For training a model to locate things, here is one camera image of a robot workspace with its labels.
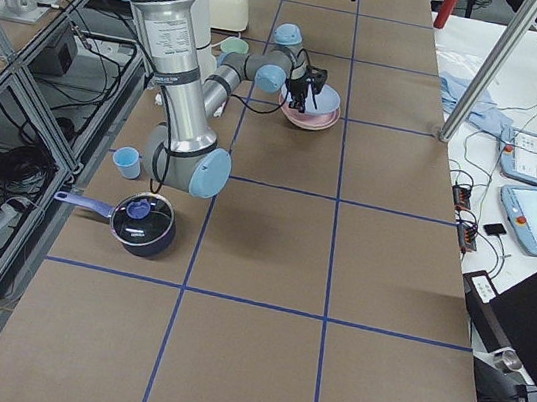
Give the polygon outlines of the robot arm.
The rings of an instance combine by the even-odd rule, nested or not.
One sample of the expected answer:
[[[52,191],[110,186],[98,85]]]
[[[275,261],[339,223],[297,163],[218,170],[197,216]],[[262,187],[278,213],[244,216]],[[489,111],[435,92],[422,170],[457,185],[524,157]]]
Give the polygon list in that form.
[[[252,81],[266,93],[286,89],[299,112],[309,93],[319,94],[326,83],[327,73],[311,65],[297,25],[280,25],[269,53],[228,53],[213,74],[202,77],[191,16],[196,0],[122,1],[130,4],[149,73],[163,96],[166,122],[151,133],[143,155],[160,184],[204,199],[223,189],[231,156],[218,147],[208,119],[240,83]]]

